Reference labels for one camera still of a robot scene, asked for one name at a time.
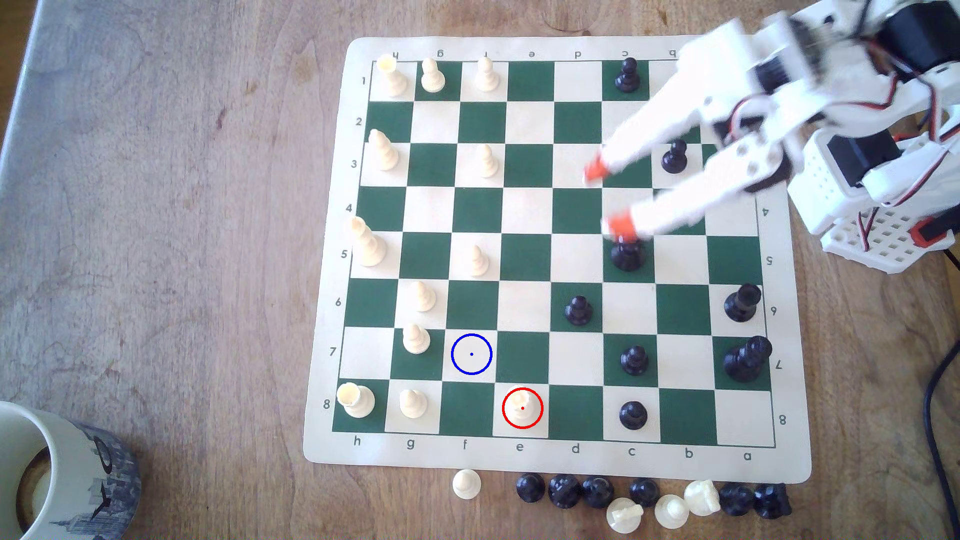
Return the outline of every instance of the chessboard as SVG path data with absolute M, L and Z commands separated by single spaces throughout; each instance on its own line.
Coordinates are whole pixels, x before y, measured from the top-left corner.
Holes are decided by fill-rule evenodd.
M 640 160 L 584 187 L 605 137 L 675 71 L 689 37 L 361 38 L 347 52 L 324 232 L 303 451 L 314 462 L 534 471 L 670 479 L 796 483 L 810 475 L 804 366 L 787 195 L 783 185 L 707 211 L 699 223 L 645 242 L 645 262 L 611 262 L 600 218 L 670 189 L 716 151 L 709 129 L 683 136 L 688 165 L 668 174 Z M 390 96 L 376 67 L 396 59 L 407 87 Z M 478 59 L 499 84 L 481 91 Z M 636 92 L 617 89 L 625 57 Z M 420 83 L 436 61 L 444 87 Z M 382 132 L 399 161 L 380 170 L 368 141 Z M 499 167 L 482 178 L 477 147 Z M 363 266 L 348 221 L 362 217 L 387 246 Z M 489 270 L 470 273 L 479 246 Z M 413 307 L 413 282 L 436 293 Z M 742 283 L 762 290 L 756 315 L 736 323 L 724 300 Z M 588 324 L 564 318 L 573 296 Z M 412 355 L 402 329 L 426 329 Z M 737 382 L 726 351 L 764 335 L 773 354 L 760 377 Z M 649 368 L 628 375 L 625 349 Z M 345 382 L 375 397 L 370 414 L 337 402 Z M 538 420 L 509 423 L 505 398 L 536 393 Z M 417 390 L 426 412 L 400 413 Z M 648 421 L 618 419 L 629 401 Z

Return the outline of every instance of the coffee mug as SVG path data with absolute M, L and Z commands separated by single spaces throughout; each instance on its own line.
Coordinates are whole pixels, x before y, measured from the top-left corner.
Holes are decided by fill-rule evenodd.
M 0 402 L 0 540 L 114 540 L 140 501 L 130 448 L 108 431 Z

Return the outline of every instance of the blue circle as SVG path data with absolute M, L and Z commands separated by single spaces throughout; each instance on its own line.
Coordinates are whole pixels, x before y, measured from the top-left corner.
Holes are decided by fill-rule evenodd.
M 453 352 L 457 349 L 457 343 L 460 343 L 461 339 L 465 337 L 470 337 L 470 336 L 479 337 L 480 339 L 483 339 L 483 342 L 487 344 L 487 350 L 490 351 L 490 357 L 487 358 L 487 365 L 480 368 L 479 371 L 464 371 L 460 366 L 457 365 L 457 358 L 453 357 Z M 478 375 L 487 371 L 487 368 L 489 368 L 490 364 L 493 362 L 493 347 L 490 346 L 490 341 L 487 341 L 487 338 L 480 335 L 479 333 L 465 333 L 460 337 L 458 337 L 457 340 L 453 342 L 453 347 L 450 347 L 450 360 L 453 361 L 453 367 L 457 368 L 457 370 L 460 371 L 460 373 L 464 375 Z

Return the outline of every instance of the wooden table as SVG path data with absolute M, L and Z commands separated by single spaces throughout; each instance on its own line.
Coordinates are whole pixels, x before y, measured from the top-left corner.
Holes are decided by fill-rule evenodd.
M 0 169 L 0 399 L 141 457 L 130 538 L 580 537 L 484 473 L 316 465 L 301 451 L 344 54 L 361 36 L 695 34 L 800 0 L 41 2 Z M 898 276 L 794 216 L 813 476 L 794 515 L 652 519 L 636 537 L 944 537 L 921 425 L 957 337 L 940 257 Z M 934 425 L 956 483 L 960 377 Z M 625 479 L 617 479 L 618 488 Z M 677 493 L 683 484 L 661 487 Z

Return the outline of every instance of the red circle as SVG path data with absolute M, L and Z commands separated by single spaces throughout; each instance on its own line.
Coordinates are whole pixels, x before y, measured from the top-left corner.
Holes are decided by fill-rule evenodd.
M 534 420 L 534 423 L 529 426 L 518 426 L 517 424 L 514 424 L 513 422 L 511 422 L 509 418 L 507 418 L 507 400 L 510 399 L 510 395 L 516 392 L 517 390 L 529 390 L 530 392 L 533 393 L 533 395 L 537 396 L 537 400 L 540 401 L 540 416 L 538 416 L 537 420 Z M 500 406 L 500 410 L 501 412 L 503 412 L 503 419 L 507 421 L 507 424 L 510 424 L 511 426 L 513 426 L 514 428 L 517 428 L 518 430 L 528 430 L 529 428 L 532 428 L 533 426 L 535 426 L 537 422 L 540 421 L 540 418 L 543 418 L 543 398 L 540 397 L 540 394 L 538 394 L 537 391 L 534 390 L 533 388 L 520 386 L 519 388 L 514 388 L 513 390 L 507 392 L 507 395 L 503 397 L 503 405 Z

